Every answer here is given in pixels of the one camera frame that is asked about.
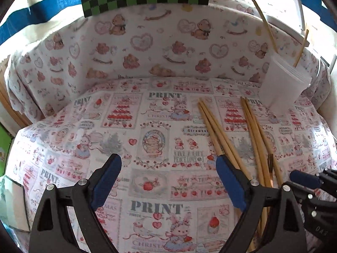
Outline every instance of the silver screw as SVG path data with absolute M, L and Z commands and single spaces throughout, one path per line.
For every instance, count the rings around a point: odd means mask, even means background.
M 80 186 L 84 186 L 84 185 L 87 184 L 87 182 L 88 182 L 87 179 L 81 179 L 81 180 L 79 180 L 78 184 L 79 184 Z
M 54 189 L 54 185 L 53 184 L 47 185 L 47 190 L 48 191 L 53 190 L 53 189 Z
M 250 184 L 253 186 L 253 187 L 256 187 L 259 185 L 259 182 L 257 180 L 251 180 L 250 181 Z
M 285 186 L 283 186 L 283 190 L 288 192 L 288 191 L 290 191 L 290 187 L 288 185 L 285 185 Z

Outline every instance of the teddy bear print fabric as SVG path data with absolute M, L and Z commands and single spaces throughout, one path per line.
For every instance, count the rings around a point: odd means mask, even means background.
M 184 49 L 178 44 L 176 50 Z M 218 252 L 237 218 L 216 172 L 215 149 L 198 110 L 200 97 L 254 178 L 241 96 L 248 98 L 270 140 L 284 180 L 295 169 L 314 174 L 337 166 L 333 136 L 309 99 L 300 96 L 286 115 L 276 117 L 259 101 L 259 87 L 186 77 L 99 83 L 20 130 L 6 174 L 24 186 L 31 225 L 47 184 L 72 186 L 117 153 L 122 171 L 96 215 L 119 252 Z M 78 244 L 88 251 L 74 210 L 69 208 L 69 214 Z
M 263 82 L 271 43 L 255 8 L 238 0 L 209 6 L 138 5 L 80 18 L 11 56 L 7 87 L 14 109 L 32 122 L 62 110 L 95 84 L 136 77 L 221 77 Z M 300 43 L 272 26 L 291 64 Z M 314 51 L 300 65 L 317 106 L 330 90 Z

